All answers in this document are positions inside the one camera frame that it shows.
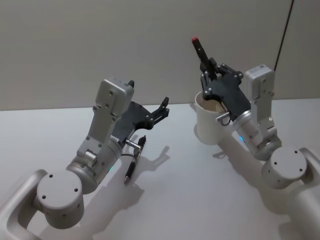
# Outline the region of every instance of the paper cup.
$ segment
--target paper cup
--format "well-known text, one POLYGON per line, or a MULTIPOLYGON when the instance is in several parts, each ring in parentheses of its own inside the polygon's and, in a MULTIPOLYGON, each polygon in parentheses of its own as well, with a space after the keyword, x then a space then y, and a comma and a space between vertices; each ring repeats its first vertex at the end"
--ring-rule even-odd
POLYGON ((204 144, 216 145, 230 129, 229 126, 222 126, 216 119, 225 110, 218 101, 204 100, 202 96, 202 91, 195 96, 197 136, 204 144))

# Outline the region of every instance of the white table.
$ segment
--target white table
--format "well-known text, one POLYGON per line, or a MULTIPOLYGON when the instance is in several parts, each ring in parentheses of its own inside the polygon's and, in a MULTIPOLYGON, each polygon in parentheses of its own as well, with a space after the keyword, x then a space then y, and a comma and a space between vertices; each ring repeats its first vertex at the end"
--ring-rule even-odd
MULTIPOLYGON (((153 130, 136 132, 146 134, 147 143, 128 186, 123 181, 130 161, 123 157, 84 196, 79 224, 57 230, 39 212, 28 229, 43 240, 302 239, 286 215, 287 191, 263 183, 261 164, 235 132, 219 146, 202 144, 193 105, 169 108, 153 130)), ((272 112, 284 146, 320 151, 320 99, 275 100, 272 112)), ((92 116, 91 108, 0 112, 1 196, 27 172, 63 170, 92 116)))

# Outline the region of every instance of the black pen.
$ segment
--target black pen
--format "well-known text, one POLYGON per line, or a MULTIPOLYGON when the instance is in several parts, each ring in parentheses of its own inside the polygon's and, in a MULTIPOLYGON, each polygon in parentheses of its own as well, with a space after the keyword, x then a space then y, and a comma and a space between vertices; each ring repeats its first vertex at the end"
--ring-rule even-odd
POLYGON ((143 136, 139 139, 138 141, 138 145, 141 147, 140 150, 134 150, 133 152, 133 159, 129 165, 129 168, 128 170, 126 171, 126 174, 125 174, 125 177, 124 177, 124 184, 127 184, 130 179, 131 179, 131 176, 135 170, 135 167, 138 163, 138 158, 139 156, 141 155, 141 152, 142 152, 142 149, 144 149, 144 146, 145 146, 145 143, 146 143, 146 136, 143 136))

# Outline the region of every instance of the robotic arm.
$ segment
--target robotic arm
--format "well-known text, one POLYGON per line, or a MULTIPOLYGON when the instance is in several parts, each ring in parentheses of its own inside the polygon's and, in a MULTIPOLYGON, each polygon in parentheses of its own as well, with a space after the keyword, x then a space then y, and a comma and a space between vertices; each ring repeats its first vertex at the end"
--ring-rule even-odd
POLYGON ((150 130, 169 115, 166 97, 149 112, 131 101, 134 82, 115 78, 100 84, 89 132, 65 171, 38 170, 0 207, 0 239, 39 240, 26 228, 35 212, 57 229, 71 228, 84 214, 83 195, 95 191, 127 144, 139 156, 143 144, 130 141, 138 129, 150 130))
POLYGON ((259 65, 243 75, 224 63, 218 65, 212 57, 208 59, 197 37, 192 43, 201 62, 203 98, 216 100, 226 109, 217 121, 223 126, 233 121, 252 155, 265 162, 261 175, 269 186, 284 189, 302 180, 288 196, 288 214, 306 239, 320 239, 320 159, 307 148, 282 146, 271 116, 275 72, 259 65), (243 77, 248 98, 239 88, 243 77))

